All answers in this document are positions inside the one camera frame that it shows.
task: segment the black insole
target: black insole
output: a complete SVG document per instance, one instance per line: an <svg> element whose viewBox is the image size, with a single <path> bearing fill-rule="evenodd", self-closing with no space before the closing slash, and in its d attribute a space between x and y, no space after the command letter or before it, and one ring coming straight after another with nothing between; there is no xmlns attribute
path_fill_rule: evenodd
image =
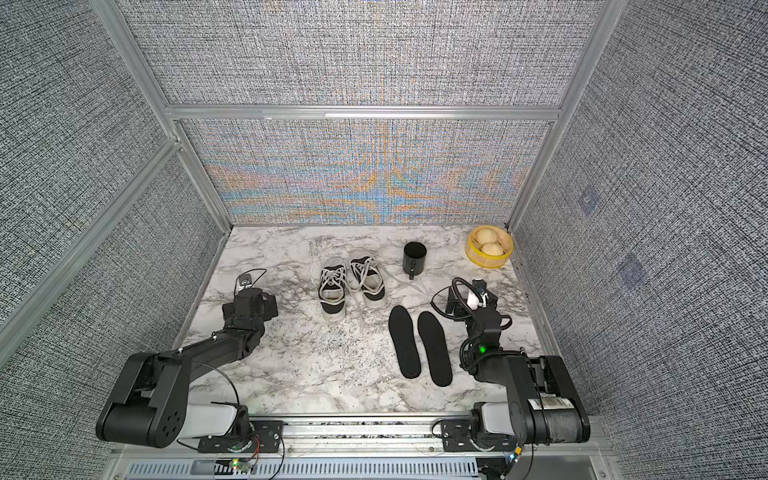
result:
<svg viewBox="0 0 768 480"><path fill-rule="evenodd" d="M453 381L451 360L445 344L445 332L442 325L430 312L419 315L419 335L424 343L429 363L429 375L437 386L449 386Z"/></svg>
<svg viewBox="0 0 768 480"><path fill-rule="evenodd" d="M413 321L404 307L398 305L389 313L389 335L395 344L397 363L402 376L414 379L422 374L422 362L413 339Z"/></svg>

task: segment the sneaker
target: sneaker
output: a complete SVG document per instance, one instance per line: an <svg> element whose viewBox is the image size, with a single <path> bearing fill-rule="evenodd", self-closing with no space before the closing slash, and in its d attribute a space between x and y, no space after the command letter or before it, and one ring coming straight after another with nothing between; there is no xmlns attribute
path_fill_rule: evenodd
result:
<svg viewBox="0 0 768 480"><path fill-rule="evenodd" d="M334 257L323 265L320 271L320 287L317 289L326 320L341 320L346 315L345 288L348 289L349 284L346 282L344 260Z"/></svg>
<svg viewBox="0 0 768 480"><path fill-rule="evenodd" d="M386 305L384 278L371 254L355 250L349 256L349 269L353 276L353 290L362 291L362 298L368 308Z"/></svg>

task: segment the white marble surface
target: white marble surface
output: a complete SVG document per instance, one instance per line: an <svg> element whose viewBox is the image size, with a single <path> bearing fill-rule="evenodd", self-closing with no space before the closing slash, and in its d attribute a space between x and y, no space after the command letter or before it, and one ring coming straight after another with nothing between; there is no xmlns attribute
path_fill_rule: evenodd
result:
<svg viewBox="0 0 768 480"><path fill-rule="evenodd" d="M485 270L464 254L471 230L471 226L235 228L185 343L204 339L222 328L221 305L232 300L237 275L263 267L269 270L257 286L276 295L280 314L266 323L256 351L222 368L252 413L446 412L468 409L477 401L503 400L501 386L476 382L459 368L458 348L466 338L463 322L435 315L445 330L453 367L453 383L445 388L432 382L416 330L419 314L432 311L432 294L448 286L451 278L485 278L488 288L499 296L499 311L514 320L502 335L502 345L541 353L512 267L507 264L498 270ZM415 281L428 294L386 277L387 307L368 310L362 294L355 293L359 306L348 300L344 320L328 323L323 319L309 275L317 283L325 259L347 258L349 252L362 248L373 253L397 279L408 282L400 266L402 248L414 240L428 248L424 273ZM416 379L406 379L400 373L389 336L389 311L395 305L408 309L413 320L422 361L422 374ZM191 401L232 399L231 387L215 372L198 379L190 390Z"/></svg>

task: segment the bamboo steamer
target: bamboo steamer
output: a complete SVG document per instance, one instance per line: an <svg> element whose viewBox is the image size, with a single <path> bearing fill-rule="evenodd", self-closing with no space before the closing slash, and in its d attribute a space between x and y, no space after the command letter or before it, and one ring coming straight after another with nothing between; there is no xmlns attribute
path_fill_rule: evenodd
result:
<svg viewBox="0 0 768 480"><path fill-rule="evenodd" d="M497 241L504 249L503 255L488 255L487 253L480 251L482 245L480 245L477 239L475 239L475 234L482 228L490 228L496 232L496 237L498 238ZM464 248L464 251L466 252L467 257L475 265L481 266L483 268L499 268L507 263L507 259L510 255L512 255L512 251L514 249L515 244L512 242L512 235L507 233L506 230L495 227L493 225L480 225L479 227L476 227L474 230L472 230L472 232L469 234L469 237L467 238L467 245Z"/></svg>

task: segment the mug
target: mug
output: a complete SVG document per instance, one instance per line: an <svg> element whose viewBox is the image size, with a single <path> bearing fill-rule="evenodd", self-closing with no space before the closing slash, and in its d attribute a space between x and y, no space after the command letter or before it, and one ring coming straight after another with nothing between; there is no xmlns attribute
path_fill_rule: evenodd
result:
<svg viewBox="0 0 768 480"><path fill-rule="evenodd" d="M424 271L427 257L427 247L424 243L409 242L402 249L402 271L408 274L409 280Z"/></svg>

